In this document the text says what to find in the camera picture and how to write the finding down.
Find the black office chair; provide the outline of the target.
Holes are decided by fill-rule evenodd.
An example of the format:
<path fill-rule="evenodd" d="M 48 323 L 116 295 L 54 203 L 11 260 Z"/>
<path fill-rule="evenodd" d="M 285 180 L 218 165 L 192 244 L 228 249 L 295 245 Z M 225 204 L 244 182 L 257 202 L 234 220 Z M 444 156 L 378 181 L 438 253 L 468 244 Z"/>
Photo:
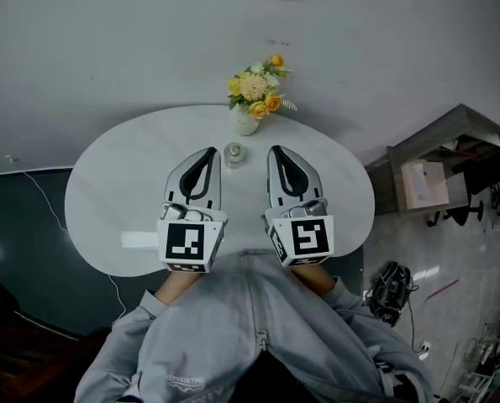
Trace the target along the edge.
<path fill-rule="evenodd" d="M 449 204 L 445 207 L 443 220 L 452 218 L 459 226 L 464 226 L 468 217 L 476 214 L 480 222 L 484 214 L 484 203 L 472 206 L 472 197 L 490 186 L 500 183 L 500 151 L 489 158 L 476 161 L 466 169 L 454 174 L 446 181 Z"/>

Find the white ceramic vase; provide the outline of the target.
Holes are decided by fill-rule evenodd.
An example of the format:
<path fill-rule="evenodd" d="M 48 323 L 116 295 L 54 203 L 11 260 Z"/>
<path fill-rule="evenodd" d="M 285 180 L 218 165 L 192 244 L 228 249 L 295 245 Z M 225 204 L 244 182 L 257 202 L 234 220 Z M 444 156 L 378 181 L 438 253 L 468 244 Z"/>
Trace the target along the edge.
<path fill-rule="evenodd" d="M 229 111 L 229 126 L 239 136 L 251 136 L 257 131 L 260 120 L 251 115 L 245 107 L 236 104 Z"/>

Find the dark brown wooden furniture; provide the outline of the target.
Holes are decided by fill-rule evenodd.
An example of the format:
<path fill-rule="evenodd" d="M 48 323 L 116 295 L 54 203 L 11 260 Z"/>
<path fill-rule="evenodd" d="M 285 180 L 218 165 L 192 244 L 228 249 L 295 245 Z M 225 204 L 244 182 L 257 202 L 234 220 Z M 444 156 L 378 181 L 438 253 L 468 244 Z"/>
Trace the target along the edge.
<path fill-rule="evenodd" d="M 68 335 L 27 317 L 0 284 L 0 403 L 72 403 L 107 335 Z"/>

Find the person's right forearm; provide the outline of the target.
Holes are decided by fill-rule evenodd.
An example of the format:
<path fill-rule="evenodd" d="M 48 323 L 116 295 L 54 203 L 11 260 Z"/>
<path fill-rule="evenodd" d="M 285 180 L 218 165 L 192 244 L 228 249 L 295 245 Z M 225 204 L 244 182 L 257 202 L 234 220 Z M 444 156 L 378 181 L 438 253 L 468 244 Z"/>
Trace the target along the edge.
<path fill-rule="evenodd" d="M 321 264 L 292 267 L 295 276 L 312 292 L 323 296 L 334 289 L 335 280 Z"/>

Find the grey zip hoodie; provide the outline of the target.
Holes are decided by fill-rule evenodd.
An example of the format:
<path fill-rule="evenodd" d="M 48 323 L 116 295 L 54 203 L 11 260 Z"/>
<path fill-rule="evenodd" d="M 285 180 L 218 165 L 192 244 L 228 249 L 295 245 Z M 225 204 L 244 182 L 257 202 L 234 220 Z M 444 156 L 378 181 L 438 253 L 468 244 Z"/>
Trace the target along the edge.
<path fill-rule="evenodd" d="M 113 325 L 74 403 L 229 403 L 263 351 L 304 378 L 381 391 L 382 403 L 431 403 L 418 355 L 333 278 L 318 296 L 274 253 L 250 250 L 218 259 L 170 305 L 146 291 Z"/>

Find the wooden side desk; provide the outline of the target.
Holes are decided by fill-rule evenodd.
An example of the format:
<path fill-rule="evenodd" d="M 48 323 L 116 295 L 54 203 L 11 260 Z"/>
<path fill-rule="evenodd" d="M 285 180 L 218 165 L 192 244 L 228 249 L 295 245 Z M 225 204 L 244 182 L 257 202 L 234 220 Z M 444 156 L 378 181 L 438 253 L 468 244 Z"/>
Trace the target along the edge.
<path fill-rule="evenodd" d="M 407 209 L 401 166 L 409 161 L 441 162 L 445 178 L 500 151 L 500 126 L 478 111 L 460 104 L 395 146 L 366 167 L 375 195 L 377 216 L 403 217 L 440 212 L 449 204 Z"/>

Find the white oval marble table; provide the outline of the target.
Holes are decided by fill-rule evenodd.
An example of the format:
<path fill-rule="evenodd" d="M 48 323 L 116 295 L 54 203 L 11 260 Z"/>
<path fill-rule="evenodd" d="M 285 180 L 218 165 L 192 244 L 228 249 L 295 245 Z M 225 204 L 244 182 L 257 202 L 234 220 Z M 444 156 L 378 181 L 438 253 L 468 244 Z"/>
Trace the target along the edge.
<path fill-rule="evenodd" d="M 79 254 L 117 277 L 161 269 L 154 249 L 126 248 L 125 231 L 153 232 L 168 175 L 190 154 L 231 143 L 247 151 L 242 166 L 222 169 L 228 216 L 220 255 L 269 249 L 261 215 L 268 208 L 266 156 L 279 144 L 300 154 L 320 175 L 334 217 L 334 253 L 350 254 L 367 239 L 375 217 L 372 185 L 361 162 L 341 144 L 302 123 L 273 115 L 251 136 L 237 135 L 226 106 L 175 107 L 111 128 L 76 162 L 65 198 L 66 226 Z"/>

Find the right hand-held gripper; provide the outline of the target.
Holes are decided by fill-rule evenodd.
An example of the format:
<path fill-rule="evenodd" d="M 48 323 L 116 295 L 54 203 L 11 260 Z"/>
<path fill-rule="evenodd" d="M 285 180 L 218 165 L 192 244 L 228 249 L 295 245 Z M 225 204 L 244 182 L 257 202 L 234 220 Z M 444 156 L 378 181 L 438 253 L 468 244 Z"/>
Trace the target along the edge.
<path fill-rule="evenodd" d="M 261 216 L 282 267 L 321 264 L 334 253 L 334 217 L 318 172 L 298 153 L 274 145 L 267 155 L 270 207 Z"/>

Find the white metal rack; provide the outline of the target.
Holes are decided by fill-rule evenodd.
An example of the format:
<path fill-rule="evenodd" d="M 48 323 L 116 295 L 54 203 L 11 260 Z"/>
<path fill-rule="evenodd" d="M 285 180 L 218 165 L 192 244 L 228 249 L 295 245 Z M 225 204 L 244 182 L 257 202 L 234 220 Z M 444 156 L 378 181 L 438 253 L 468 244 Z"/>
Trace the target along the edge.
<path fill-rule="evenodd" d="M 461 376 L 452 403 L 500 403 L 500 322 L 494 330 L 485 326 L 471 355 L 474 369 Z"/>

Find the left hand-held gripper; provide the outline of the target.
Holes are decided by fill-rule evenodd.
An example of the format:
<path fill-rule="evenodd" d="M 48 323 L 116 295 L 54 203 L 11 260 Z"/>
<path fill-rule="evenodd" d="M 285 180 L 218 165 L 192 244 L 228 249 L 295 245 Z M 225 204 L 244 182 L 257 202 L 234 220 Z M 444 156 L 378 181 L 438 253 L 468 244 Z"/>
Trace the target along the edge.
<path fill-rule="evenodd" d="M 165 200 L 157 221 L 160 262 L 172 272 L 207 274 L 228 222 L 214 210 L 221 206 L 219 152 L 208 147 L 183 160 L 167 178 Z"/>

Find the yellow flower bouquet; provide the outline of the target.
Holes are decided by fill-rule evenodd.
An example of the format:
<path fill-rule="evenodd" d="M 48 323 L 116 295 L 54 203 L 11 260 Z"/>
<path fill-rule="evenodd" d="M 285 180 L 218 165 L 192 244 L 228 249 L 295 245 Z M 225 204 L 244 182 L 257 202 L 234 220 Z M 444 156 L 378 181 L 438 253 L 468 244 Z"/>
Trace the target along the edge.
<path fill-rule="evenodd" d="M 297 106 L 281 93 L 281 79 L 292 74 L 282 55 L 273 54 L 227 79 L 229 109 L 261 120 L 282 107 L 297 111 Z"/>

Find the black shirt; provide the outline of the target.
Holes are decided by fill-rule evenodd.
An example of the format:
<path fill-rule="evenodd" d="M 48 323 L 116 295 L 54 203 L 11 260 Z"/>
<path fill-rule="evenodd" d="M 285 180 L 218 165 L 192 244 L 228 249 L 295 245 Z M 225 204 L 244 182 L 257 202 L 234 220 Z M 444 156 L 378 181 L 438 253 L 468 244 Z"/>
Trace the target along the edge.
<path fill-rule="evenodd" d="M 337 385 L 302 374 L 270 351 L 237 380 L 229 403 L 382 403 L 381 392 Z"/>

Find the pale pink box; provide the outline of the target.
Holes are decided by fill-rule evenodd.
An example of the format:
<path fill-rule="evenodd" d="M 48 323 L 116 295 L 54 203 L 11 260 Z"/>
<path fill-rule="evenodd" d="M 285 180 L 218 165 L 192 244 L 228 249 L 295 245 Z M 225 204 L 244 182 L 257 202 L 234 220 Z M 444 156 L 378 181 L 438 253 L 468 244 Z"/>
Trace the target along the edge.
<path fill-rule="evenodd" d="M 414 160 L 401 166 L 407 209 L 449 203 L 444 166 L 441 162 Z"/>

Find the person's left forearm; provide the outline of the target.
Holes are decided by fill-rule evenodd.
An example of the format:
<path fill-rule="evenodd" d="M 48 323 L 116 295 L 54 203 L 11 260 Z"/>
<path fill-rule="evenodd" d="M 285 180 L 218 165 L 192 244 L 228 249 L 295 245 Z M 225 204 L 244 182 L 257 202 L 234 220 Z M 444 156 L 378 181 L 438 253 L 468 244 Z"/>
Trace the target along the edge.
<path fill-rule="evenodd" d="M 202 273 L 171 272 L 154 297 L 165 305 L 176 301 L 186 290 L 195 284 Z"/>

